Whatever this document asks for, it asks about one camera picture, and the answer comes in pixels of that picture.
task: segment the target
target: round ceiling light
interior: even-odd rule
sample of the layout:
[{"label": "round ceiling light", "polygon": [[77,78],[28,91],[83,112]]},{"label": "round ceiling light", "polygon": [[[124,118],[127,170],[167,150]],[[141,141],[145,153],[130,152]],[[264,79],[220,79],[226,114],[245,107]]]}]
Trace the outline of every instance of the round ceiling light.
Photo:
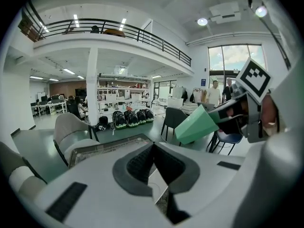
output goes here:
[{"label": "round ceiling light", "polygon": [[258,17],[264,17],[267,14],[267,8],[265,6],[260,6],[256,9],[256,15]]},{"label": "round ceiling light", "polygon": [[200,19],[198,19],[198,24],[201,26],[207,25],[208,20],[206,20],[205,18],[200,18]]}]

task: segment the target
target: man in white shirt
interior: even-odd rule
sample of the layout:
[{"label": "man in white shirt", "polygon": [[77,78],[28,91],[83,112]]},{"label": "man in white shirt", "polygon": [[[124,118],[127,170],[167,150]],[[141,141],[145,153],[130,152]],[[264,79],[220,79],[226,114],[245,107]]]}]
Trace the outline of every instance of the man in white shirt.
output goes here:
[{"label": "man in white shirt", "polygon": [[220,99],[221,99],[221,95],[220,95],[220,91],[218,89],[218,81],[214,80],[212,82],[213,87],[211,87],[208,91],[207,91],[207,96],[206,96],[206,100],[207,103],[209,104],[214,104],[214,106],[218,106],[220,103]]}]

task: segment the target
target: hair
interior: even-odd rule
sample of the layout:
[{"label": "hair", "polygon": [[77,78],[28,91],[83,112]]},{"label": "hair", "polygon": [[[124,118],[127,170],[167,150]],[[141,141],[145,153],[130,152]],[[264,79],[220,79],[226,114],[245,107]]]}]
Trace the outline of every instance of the hair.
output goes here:
[{"label": "hair", "polygon": [[76,102],[76,104],[80,104],[80,97],[79,96],[75,97],[75,102]]}]

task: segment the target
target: floor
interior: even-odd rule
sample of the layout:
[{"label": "floor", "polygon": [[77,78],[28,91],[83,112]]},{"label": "floor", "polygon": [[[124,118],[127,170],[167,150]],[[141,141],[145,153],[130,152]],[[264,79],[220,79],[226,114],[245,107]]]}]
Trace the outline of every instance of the floor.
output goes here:
[{"label": "floor", "polygon": [[[166,136],[166,128],[161,137],[161,129],[164,121],[164,114],[161,114],[162,107],[156,107],[154,109],[159,113],[154,119],[153,123],[147,123],[145,125],[138,126],[136,128],[126,128],[122,130],[112,131],[99,131],[97,137],[100,143],[108,143],[111,141],[123,139],[140,133],[148,136],[152,141],[164,142]],[[63,163],[62,159],[58,155],[58,152],[53,143],[53,133],[55,128],[56,118],[60,114],[53,116],[44,115],[41,117],[35,117],[34,121],[36,128],[33,130],[22,130],[17,133],[13,140],[18,148],[20,154],[24,156],[33,166],[33,168],[41,175],[45,181],[50,182],[65,171],[67,166]],[[88,133],[76,133],[70,138],[67,138],[67,143],[72,144],[78,140],[89,138]],[[205,136],[194,143],[182,145],[182,147],[189,148],[196,151],[205,151],[206,146],[212,138],[212,134]],[[173,136],[173,130],[169,128],[168,131],[168,143],[179,145],[179,141]],[[248,152],[251,144],[243,138],[242,141],[237,144],[230,155],[245,156]],[[230,144],[226,144],[220,154],[227,155],[230,150]]]}]

